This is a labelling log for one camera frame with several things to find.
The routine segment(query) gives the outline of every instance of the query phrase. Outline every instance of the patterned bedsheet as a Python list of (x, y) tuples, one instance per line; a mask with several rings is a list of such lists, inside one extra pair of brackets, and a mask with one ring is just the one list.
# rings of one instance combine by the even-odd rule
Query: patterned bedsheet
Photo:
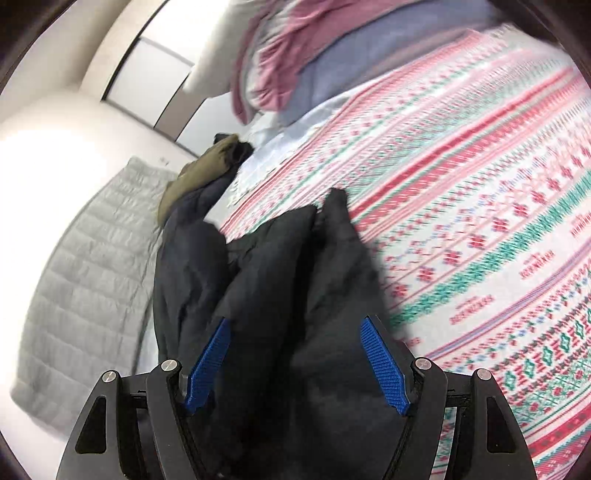
[(591, 433), (591, 92), (570, 57), (503, 26), (394, 70), (223, 231), (239, 237), (331, 186), (349, 192), (395, 336), (443, 369), (489, 368), (539, 478), (563, 478)]

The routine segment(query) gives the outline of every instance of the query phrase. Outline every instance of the bed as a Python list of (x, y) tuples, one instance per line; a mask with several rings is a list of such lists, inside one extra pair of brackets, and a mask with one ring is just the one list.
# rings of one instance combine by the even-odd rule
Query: bed
[[(395, 336), (444, 369), (489, 368), (539, 478), (558, 480), (591, 432), (589, 89), (557, 47), (477, 20), (419, 48), (395, 38), (398, 55), (369, 55), (371, 73), (335, 82), (323, 72), (359, 42), (340, 36), (278, 111), (257, 113), (270, 103), (234, 85), (255, 154), (208, 218), (233, 239), (346, 188)], [(153, 326), (140, 341), (138, 373), (157, 364)]]

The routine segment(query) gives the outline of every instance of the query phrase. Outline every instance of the black puffer jacket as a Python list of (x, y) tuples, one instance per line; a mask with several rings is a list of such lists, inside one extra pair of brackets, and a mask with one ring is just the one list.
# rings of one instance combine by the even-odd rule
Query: black puffer jacket
[(385, 308), (345, 192), (226, 245), (202, 221), (208, 188), (166, 224), (154, 299), (161, 359), (192, 366), (211, 325), (232, 322), (214, 393), (193, 419), (206, 468), (253, 480), (381, 479), (402, 419), (361, 346), (362, 319)]

